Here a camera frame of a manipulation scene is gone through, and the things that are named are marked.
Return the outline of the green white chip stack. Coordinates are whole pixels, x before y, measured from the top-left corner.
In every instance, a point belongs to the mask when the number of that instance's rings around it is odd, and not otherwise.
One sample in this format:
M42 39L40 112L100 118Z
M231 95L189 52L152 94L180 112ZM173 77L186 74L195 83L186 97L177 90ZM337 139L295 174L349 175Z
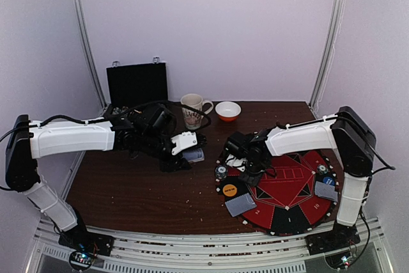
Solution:
M328 173L328 167L324 164L319 164L317 166L317 172L321 175Z
M224 179L226 179L227 178L227 175L228 175L228 168L225 166L225 165L218 165L216 168L215 168L215 177L216 177L216 179L218 179L218 180L224 180Z

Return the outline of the dealt blue cards pile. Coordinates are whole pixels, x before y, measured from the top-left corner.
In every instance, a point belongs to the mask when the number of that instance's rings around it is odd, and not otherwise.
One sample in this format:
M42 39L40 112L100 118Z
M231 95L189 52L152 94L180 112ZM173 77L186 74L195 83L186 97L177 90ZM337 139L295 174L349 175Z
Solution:
M323 182L315 182L314 194L323 199L338 202L338 192L333 185L328 185Z
M225 206L232 217L241 215L257 207L250 194L243 194L225 202Z

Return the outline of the blue playing card deck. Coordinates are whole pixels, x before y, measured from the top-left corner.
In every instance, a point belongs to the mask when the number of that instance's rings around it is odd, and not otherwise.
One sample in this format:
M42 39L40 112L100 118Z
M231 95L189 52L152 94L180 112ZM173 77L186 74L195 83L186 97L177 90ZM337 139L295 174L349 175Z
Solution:
M186 150L183 152L183 157L192 163L202 162L205 160L204 151L201 148Z

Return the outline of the blue small blind button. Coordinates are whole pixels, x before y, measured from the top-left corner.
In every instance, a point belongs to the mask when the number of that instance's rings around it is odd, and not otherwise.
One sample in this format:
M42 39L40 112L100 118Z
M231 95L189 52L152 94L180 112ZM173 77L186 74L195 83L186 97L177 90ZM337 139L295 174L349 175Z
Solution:
M323 178L323 183L326 184L326 185L334 186L335 185L335 180L333 178L329 177L329 176L326 176L326 177Z

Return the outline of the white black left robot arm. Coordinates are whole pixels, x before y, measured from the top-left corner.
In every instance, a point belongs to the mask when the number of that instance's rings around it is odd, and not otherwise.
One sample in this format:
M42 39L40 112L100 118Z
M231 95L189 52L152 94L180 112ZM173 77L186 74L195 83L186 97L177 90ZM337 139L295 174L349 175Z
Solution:
M177 119L168 106L157 100L91 120L55 115L32 121L20 115L2 138L5 151L5 191L23 193L41 213L48 216L78 250L92 243L80 213L62 200L38 174L38 159L70 152L143 152L158 159L160 170L171 173L190 169L184 152L206 144L199 133L203 125L176 134Z

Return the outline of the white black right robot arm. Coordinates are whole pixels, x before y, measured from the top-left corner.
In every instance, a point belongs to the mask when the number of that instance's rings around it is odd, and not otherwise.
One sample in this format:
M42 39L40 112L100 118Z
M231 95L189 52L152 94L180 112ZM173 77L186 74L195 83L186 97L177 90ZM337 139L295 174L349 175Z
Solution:
M355 232L378 158L373 131L350 107L295 125L230 135L220 155L226 201L250 198L239 215L269 235L305 233L337 210L328 243L339 249Z

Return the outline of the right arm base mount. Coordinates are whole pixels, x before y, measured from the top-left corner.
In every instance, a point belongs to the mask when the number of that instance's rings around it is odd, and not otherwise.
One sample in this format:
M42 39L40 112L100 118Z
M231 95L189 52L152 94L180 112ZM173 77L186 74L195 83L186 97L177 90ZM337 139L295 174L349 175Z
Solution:
M335 233L328 231L315 235L308 235L305 239L310 255L326 254L326 264L336 270L347 269L357 255L357 244L360 243L359 234Z

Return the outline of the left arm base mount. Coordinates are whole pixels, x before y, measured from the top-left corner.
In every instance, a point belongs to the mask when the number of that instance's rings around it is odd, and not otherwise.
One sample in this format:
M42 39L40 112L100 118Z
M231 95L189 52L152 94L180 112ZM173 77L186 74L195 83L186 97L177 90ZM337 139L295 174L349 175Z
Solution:
M90 233L89 243L75 243L66 235L60 235L58 243L73 249L68 257L68 264L77 271L91 268L98 256L110 256L114 237L98 233Z

